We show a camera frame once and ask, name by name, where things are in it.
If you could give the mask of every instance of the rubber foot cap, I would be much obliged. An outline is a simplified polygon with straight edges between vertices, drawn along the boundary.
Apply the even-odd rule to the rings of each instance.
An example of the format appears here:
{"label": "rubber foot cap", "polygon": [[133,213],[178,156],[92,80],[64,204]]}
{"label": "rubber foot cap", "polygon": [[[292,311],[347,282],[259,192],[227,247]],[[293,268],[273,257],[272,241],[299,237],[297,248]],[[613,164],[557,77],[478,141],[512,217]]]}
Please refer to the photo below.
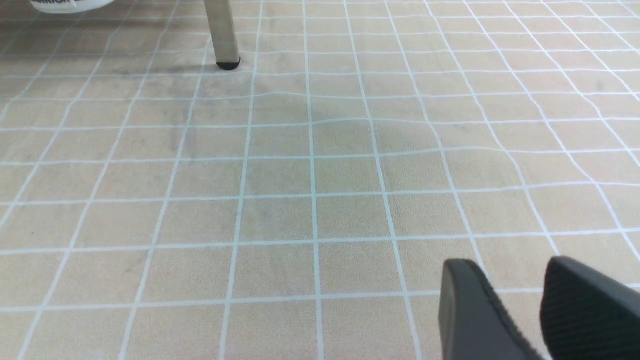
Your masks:
{"label": "rubber foot cap", "polygon": [[240,61],[241,60],[242,60],[242,58],[239,58],[237,63],[217,63],[216,62],[216,64],[222,70],[231,71],[231,70],[236,70],[238,68],[238,66],[240,66]]}

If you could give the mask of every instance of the white object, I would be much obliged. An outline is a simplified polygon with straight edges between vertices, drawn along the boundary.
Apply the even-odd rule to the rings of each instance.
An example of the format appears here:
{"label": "white object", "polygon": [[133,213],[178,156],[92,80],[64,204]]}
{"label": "white object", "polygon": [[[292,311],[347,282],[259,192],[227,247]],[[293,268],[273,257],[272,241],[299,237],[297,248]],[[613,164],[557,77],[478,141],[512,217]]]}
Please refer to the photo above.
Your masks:
{"label": "white object", "polygon": [[29,0],[39,12],[44,13],[81,13],[102,8],[115,0]]}

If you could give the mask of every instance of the table leg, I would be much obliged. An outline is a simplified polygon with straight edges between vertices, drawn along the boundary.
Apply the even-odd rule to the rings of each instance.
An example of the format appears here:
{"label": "table leg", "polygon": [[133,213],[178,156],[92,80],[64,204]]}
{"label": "table leg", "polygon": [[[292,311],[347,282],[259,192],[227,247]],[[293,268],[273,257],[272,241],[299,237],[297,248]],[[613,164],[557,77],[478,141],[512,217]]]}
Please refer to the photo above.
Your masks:
{"label": "table leg", "polygon": [[216,63],[223,70],[234,70],[240,65],[240,54],[229,0],[204,0],[204,6],[216,52]]}

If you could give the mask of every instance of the tiled floor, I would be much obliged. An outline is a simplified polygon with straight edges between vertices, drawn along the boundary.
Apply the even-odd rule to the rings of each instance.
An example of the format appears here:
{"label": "tiled floor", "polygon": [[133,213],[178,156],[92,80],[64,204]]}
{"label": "tiled floor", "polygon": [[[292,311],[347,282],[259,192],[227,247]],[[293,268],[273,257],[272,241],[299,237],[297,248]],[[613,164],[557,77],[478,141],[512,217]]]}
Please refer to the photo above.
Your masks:
{"label": "tiled floor", "polygon": [[640,2],[0,0],[0,358],[440,358],[477,261],[640,288]]}

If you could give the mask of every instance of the floor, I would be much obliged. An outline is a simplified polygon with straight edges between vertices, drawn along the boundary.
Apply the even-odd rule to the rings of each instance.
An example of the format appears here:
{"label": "floor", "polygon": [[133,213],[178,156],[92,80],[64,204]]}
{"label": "floor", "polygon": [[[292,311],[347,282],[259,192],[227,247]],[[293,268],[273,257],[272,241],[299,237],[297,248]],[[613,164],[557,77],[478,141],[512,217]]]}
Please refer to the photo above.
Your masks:
{"label": "floor", "polygon": [[640,290],[640,1],[0,0],[0,358],[440,359],[442,263],[546,354]]}

